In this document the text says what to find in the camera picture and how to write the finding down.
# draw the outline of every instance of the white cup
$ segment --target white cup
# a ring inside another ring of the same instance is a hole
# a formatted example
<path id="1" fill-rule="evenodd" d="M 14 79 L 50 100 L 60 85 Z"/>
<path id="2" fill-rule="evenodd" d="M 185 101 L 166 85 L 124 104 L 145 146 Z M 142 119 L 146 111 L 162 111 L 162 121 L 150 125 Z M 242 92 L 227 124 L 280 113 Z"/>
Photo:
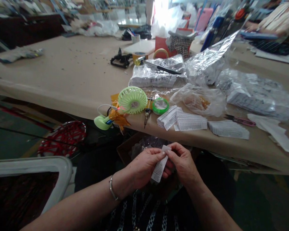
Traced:
<path id="1" fill-rule="evenodd" d="M 135 36 L 132 36 L 132 42 L 133 44 L 140 42 L 140 34 L 135 34 Z"/>

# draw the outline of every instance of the stack of paper labels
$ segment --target stack of paper labels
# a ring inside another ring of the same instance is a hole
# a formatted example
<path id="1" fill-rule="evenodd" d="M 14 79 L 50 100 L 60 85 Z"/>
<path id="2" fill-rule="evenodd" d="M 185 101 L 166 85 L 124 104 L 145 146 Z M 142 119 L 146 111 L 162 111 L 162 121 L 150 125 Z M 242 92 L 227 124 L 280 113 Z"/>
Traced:
<path id="1" fill-rule="evenodd" d="M 168 131 L 169 128 L 176 123 L 178 111 L 183 112 L 182 108 L 177 105 L 170 107 L 166 113 L 157 118 L 157 125 Z"/>
<path id="2" fill-rule="evenodd" d="M 207 122 L 207 119 L 202 117 L 201 115 L 194 115 L 178 111 L 177 124 L 174 126 L 174 129 L 176 131 L 207 129 Z"/>
<path id="3" fill-rule="evenodd" d="M 178 106 L 172 106 L 165 114 L 157 118 L 157 124 L 161 128 L 165 128 L 167 131 L 172 125 L 175 125 L 176 131 L 190 131 L 207 129 L 207 119 L 201 115 L 194 115 L 184 113 L 182 108 Z"/>
<path id="4" fill-rule="evenodd" d="M 210 130 L 218 136 L 248 140 L 250 132 L 232 120 L 208 121 Z"/>

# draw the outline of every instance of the green tape roll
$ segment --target green tape roll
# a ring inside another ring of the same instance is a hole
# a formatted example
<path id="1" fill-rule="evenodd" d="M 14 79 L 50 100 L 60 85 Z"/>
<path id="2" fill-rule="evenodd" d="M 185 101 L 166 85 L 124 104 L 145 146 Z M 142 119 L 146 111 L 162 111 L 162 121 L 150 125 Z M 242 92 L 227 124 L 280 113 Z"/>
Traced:
<path id="1" fill-rule="evenodd" d="M 157 101 L 160 101 L 160 100 L 163 100 L 166 104 L 167 104 L 167 107 L 165 109 L 158 109 L 155 107 L 155 102 Z M 167 100 L 165 100 L 164 98 L 157 98 L 156 100 L 153 101 L 153 104 L 152 104 L 152 110 L 153 110 L 153 113 L 156 114 L 156 115 L 162 115 L 164 114 L 166 111 L 168 111 L 169 109 L 169 103 L 167 102 Z"/>

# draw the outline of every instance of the red wire basket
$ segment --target red wire basket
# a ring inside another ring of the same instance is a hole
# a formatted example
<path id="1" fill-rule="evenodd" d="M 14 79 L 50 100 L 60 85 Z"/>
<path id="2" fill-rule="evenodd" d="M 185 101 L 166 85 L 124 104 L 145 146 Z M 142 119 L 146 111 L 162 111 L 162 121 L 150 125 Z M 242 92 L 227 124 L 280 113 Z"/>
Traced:
<path id="1" fill-rule="evenodd" d="M 38 157 L 65 156 L 69 158 L 78 151 L 78 147 L 76 146 L 83 142 L 85 137 L 86 125 L 83 122 L 70 121 L 63 123 L 52 133 L 49 133 L 46 138 L 66 144 L 43 140 L 38 148 L 37 155 Z"/>

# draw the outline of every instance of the fan grille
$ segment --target fan grille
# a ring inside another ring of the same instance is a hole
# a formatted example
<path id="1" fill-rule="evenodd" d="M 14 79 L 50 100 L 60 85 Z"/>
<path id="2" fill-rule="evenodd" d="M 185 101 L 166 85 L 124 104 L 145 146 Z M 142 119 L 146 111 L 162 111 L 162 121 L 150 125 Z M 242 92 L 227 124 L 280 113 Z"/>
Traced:
<path id="1" fill-rule="evenodd" d="M 128 114 L 140 113 L 145 109 L 147 102 L 147 95 L 139 87 L 127 87 L 118 96 L 120 108 Z"/>

